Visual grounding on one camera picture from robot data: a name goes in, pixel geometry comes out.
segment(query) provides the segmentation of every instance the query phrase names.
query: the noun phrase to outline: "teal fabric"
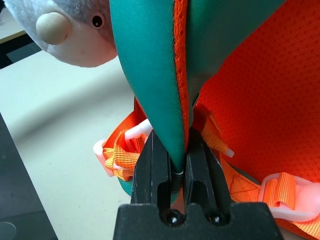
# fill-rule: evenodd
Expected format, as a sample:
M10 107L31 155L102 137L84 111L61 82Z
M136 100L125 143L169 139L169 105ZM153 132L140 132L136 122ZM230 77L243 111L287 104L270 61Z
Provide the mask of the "teal fabric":
M123 190L131 197L132 192L132 180L130 181L124 181L121 178L118 178L119 183ZM171 193L171 204L173 204L179 196L179 193Z
M187 13L188 92L195 100L225 59L285 0L190 0Z
M175 67L174 0L109 3L124 74L180 173L185 136Z
M285 0L189 0L189 103L225 59ZM184 166L184 130L174 62L174 0L110 0L115 44L124 74L169 152ZM132 182L119 180L131 194Z

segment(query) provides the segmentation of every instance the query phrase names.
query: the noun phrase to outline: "screw hole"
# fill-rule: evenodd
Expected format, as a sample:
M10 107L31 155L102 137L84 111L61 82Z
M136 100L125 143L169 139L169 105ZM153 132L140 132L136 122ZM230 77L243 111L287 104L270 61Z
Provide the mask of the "screw hole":
M162 213L162 221L170 226L177 227L184 223L185 216L182 215L178 210L167 209Z

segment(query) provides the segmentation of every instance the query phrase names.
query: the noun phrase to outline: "plastic buckle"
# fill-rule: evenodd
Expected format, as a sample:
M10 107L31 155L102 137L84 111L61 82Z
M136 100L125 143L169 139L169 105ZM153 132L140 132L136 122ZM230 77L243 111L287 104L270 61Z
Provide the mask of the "plastic buckle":
M138 125L134 126L133 128L127 130L124 133L124 140L125 140L126 145L129 148L129 150L132 152L134 151L134 147L132 146L132 144L130 142L131 139L136 138L141 134L146 135L147 139L148 139L148 136L150 135L150 133L153 129L154 128L151 126L149 120L146 119L143 122L139 123Z
M259 194L259 202L263 202L266 184L272 179L279 179L280 173L275 173L263 179ZM275 219L285 219L291 222L308 222L320 214L320 183L311 182L304 178L293 176L296 182L295 206L290 209L285 203L280 202L278 207L269 207Z
M100 163L102 164L102 166L104 167L106 173L108 174L109 177L112 177L114 176L114 173L108 169L106 166L105 166L105 156L103 154L103 144L106 140L105 139L102 139L100 141L98 141L94 146L93 146L93 152L94 154L96 155L96 157L98 158L98 160L100 161Z

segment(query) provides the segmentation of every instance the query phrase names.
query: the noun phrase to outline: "white table surface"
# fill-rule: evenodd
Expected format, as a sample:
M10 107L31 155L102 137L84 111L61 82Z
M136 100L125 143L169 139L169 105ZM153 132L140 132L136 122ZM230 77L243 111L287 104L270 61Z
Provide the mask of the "white table surface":
M0 44L26 34L7 8L4 8L0 13L0 20Z
M0 70L0 112L59 240L112 239L130 197L92 147L133 110L133 97L118 58L80 68L41 51Z

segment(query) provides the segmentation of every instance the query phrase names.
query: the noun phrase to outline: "white plush fabric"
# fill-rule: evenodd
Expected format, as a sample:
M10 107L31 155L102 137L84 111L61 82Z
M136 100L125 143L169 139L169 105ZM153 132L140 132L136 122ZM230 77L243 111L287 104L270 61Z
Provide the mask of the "white plush fabric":
M62 62L81 67L96 67L115 58L108 0L5 0L14 18L41 49ZM72 25L70 36L59 45L50 45L38 36L36 23L43 14L60 13ZM91 26L95 13L104 16L104 27Z

